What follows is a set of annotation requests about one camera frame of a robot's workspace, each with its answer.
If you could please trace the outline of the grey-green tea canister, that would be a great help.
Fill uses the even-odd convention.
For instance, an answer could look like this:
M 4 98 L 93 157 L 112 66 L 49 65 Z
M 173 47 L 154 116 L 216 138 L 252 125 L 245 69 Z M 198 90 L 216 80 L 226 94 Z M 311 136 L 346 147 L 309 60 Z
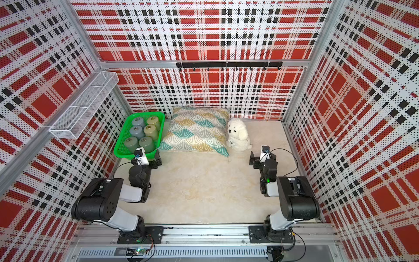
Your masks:
M 144 136 L 139 139 L 139 146 L 145 150 L 145 153 L 151 153 L 156 149 L 155 143 L 150 136 Z
M 124 141 L 124 146 L 127 148 L 127 150 L 134 154 L 137 148 L 139 148 L 139 141 L 138 138 L 135 136 L 130 136 Z

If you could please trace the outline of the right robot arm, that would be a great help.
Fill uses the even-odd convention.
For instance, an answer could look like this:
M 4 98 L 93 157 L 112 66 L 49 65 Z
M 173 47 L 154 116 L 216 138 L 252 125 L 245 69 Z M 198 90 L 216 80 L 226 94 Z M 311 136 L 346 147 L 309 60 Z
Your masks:
M 267 215 L 262 226 L 250 226 L 252 243 L 292 243 L 292 226 L 298 222 L 318 219 L 320 206 L 304 176 L 278 176 L 276 156 L 265 149 L 261 156 L 252 152 L 249 165 L 260 171 L 260 192 L 265 197 L 277 197 L 280 209 Z

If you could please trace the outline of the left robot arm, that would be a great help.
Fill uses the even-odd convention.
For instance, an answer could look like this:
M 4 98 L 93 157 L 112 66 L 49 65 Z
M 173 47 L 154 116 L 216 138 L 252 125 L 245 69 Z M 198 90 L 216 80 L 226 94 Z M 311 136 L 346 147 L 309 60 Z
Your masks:
M 137 148 L 128 172 L 129 185 L 121 178 L 93 179 L 75 201 L 72 218 L 102 223 L 120 233 L 120 241 L 145 240 L 152 235 L 145 226 L 144 218 L 118 207 L 118 202 L 144 203 L 148 199 L 151 171 L 162 165 L 157 151 L 148 160 L 142 148 Z

